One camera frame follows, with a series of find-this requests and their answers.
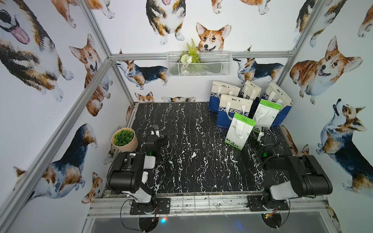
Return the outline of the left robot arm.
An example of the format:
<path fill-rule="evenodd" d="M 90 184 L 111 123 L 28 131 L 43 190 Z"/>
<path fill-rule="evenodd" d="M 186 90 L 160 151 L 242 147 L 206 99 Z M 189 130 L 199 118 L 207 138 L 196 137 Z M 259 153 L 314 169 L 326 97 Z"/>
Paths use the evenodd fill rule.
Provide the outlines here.
<path fill-rule="evenodd" d="M 156 207 L 155 192 L 147 187 L 149 172 L 161 159 L 161 148 L 168 143 L 158 126 L 153 125 L 145 132 L 145 151 L 136 152 L 139 142 L 131 128 L 122 128 L 112 137 L 112 145 L 120 153 L 113 159 L 107 175 L 107 187 L 115 192 L 133 197 L 140 206 Z"/>

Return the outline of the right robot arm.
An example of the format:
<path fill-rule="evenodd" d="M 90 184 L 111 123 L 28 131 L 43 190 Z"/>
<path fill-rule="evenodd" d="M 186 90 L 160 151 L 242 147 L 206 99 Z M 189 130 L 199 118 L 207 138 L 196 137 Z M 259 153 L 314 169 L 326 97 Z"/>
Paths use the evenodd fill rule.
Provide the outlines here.
<path fill-rule="evenodd" d="M 262 200 L 285 201 L 331 194 L 332 182 L 314 156 L 270 155 L 268 149 L 273 149 L 277 144 L 268 137 L 268 130 L 268 127 L 263 127 L 258 136 L 261 146 L 257 153 L 258 170 L 284 172 L 288 174 L 288 181 L 265 187 Z"/>

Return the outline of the blue white bag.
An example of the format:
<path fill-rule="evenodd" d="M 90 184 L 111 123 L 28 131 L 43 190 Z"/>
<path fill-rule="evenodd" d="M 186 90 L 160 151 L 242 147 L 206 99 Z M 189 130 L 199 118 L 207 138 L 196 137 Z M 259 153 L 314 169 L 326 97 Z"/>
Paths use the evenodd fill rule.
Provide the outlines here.
<path fill-rule="evenodd" d="M 222 95 L 218 109 L 217 127 L 228 129 L 235 113 L 249 117 L 253 102 L 249 99 Z"/>

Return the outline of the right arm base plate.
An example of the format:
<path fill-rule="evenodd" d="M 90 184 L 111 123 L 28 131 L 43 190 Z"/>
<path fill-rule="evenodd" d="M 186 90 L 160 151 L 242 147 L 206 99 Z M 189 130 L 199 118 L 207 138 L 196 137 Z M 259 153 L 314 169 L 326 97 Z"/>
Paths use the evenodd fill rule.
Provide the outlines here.
<path fill-rule="evenodd" d="M 247 196 L 247 208 L 251 212 L 274 212 L 277 211 L 287 211 L 289 210 L 289 205 L 286 200 L 269 200 L 265 201 L 262 196 Z"/>

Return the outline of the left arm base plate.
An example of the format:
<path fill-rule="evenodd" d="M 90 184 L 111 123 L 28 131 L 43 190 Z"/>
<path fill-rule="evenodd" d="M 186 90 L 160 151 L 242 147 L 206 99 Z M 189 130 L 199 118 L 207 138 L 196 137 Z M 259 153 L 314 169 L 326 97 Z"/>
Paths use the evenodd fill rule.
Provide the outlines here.
<path fill-rule="evenodd" d="M 150 203 L 134 202 L 131 204 L 130 215 L 169 214 L 170 207 L 170 198 L 156 198 L 152 199 Z"/>

